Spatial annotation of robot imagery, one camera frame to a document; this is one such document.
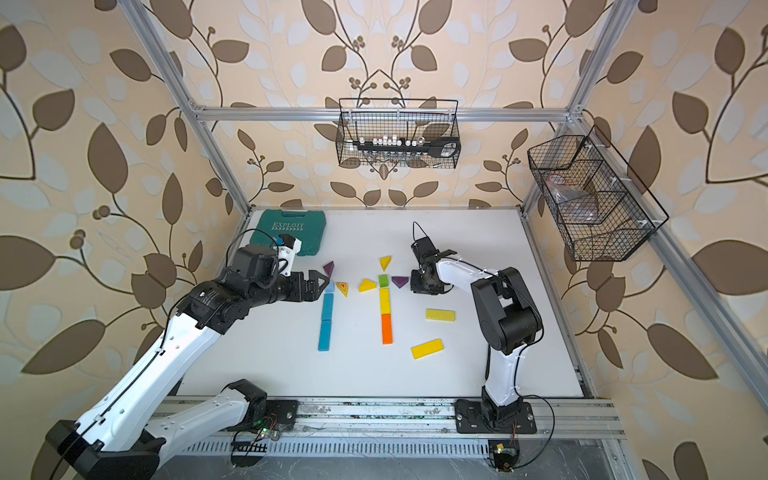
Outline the dark purple triangle block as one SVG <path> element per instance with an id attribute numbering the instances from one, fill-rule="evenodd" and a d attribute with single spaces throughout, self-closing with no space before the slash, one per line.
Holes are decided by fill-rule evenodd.
<path id="1" fill-rule="evenodd" d="M 409 284 L 410 278 L 407 276 L 392 276 L 391 281 L 397 288 L 402 289 Z"/>

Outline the yellow small block bottom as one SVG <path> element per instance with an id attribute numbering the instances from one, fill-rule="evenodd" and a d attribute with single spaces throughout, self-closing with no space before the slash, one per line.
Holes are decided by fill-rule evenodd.
<path id="1" fill-rule="evenodd" d="M 391 256 L 385 256 L 385 257 L 381 257 L 379 259 L 379 263 L 380 263 L 380 266 L 381 266 L 381 269 L 382 269 L 383 272 L 387 271 L 391 261 L 392 261 L 392 257 Z"/>

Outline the yellow small block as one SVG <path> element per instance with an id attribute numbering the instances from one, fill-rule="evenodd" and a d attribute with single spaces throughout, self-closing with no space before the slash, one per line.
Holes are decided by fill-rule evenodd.
<path id="1" fill-rule="evenodd" d="M 387 271 L 391 261 L 392 261 L 392 257 L 391 256 L 385 256 L 385 257 L 381 257 L 379 259 L 379 263 L 380 263 L 380 266 L 381 266 L 381 269 L 382 269 L 383 272 Z"/>
<path id="2" fill-rule="evenodd" d="M 369 291 L 376 290 L 378 288 L 378 284 L 370 279 L 363 279 L 358 287 L 358 291 L 360 293 L 365 293 Z"/>

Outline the long yellow block diagonal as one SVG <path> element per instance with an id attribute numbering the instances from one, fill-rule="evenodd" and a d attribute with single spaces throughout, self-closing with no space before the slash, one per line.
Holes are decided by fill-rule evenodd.
<path id="1" fill-rule="evenodd" d="M 389 288 L 379 289 L 380 311 L 382 315 L 391 314 L 391 297 Z"/>

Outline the teal long block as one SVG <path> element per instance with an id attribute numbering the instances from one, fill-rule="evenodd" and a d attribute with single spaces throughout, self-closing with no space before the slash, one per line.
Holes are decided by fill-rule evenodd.
<path id="1" fill-rule="evenodd" d="M 321 321 L 331 321 L 333 314 L 334 295 L 332 293 L 326 293 L 323 296 Z"/>
<path id="2" fill-rule="evenodd" d="M 322 320 L 318 339 L 318 350 L 320 352 L 327 352 L 330 350 L 331 330 L 332 321 Z"/>

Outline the orange rectangular block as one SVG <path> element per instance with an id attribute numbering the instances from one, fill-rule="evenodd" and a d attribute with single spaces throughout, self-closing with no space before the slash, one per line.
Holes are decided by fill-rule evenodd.
<path id="1" fill-rule="evenodd" d="M 391 345 L 393 343 L 392 318 L 389 313 L 381 315 L 382 344 Z"/>

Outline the yellow long block bottom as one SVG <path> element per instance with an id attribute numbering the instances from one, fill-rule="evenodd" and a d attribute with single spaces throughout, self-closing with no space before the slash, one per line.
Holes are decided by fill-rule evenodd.
<path id="1" fill-rule="evenodd" d="M 412 356 L 415 360 L 442 352 L 444 344 L 441 339 L 434 339 L 411 348 Z"/>

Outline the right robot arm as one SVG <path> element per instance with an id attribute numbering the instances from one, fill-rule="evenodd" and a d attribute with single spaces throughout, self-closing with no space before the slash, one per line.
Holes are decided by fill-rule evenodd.
<path id="1" fill-rule="evenodd" d="M 543 321 L 521 273 L 508 267 L 491 270 L 441 251 L 428 236 L 413 241 L 418 267 L 411 272 L 410 288 L 417 294 L 442 295 L 452 289 L 469 293 L 474 301 L 481 333 L 490 349 L 487 378 L 481 395 L 486 421 L 500 423 L 522 408 L 516 386 L 524 350 L 541 337 Z"/>

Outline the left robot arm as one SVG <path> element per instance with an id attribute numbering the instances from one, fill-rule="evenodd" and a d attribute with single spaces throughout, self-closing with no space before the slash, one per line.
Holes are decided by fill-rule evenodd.
<path id="1" fill-rule="evenodd" d="M 215 432 L 270 423 L 267 393 L 245 379 L 165 419 L 152 415 L 196 360 L 252 309 L 314 302 L 326 292 L 327 275 L 293 270 L 300 249 L 290 236 L 274 247 L 246 245 L 217 278 L 196 285 L 174 307 L 164 333 L 99 403 L 49 430 L 56 466 L 72 467 L 85 479 L 149 479 Z"/>

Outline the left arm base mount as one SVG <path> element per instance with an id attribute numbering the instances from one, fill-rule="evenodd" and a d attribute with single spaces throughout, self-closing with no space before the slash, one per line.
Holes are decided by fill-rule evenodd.
<path id="1" fill-rule="evenodd" d="M 297 419 L 299 402 L 268 397 L 267 392 L 246 379 L 227 384 L 222 393 L 239 392 L 246 400 L 244 417 L 226 431 L 291 430 Z"/>

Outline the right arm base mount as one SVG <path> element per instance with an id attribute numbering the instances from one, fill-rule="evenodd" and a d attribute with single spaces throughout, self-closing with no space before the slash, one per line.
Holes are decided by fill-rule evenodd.
<path id="1" fill-rule="evenodd" d="M 456 430 L 460 434 L 535 434 L 532 407 L 521 399 L 498 406 L 485 390 L 479 400 L 454 402 Z"/>

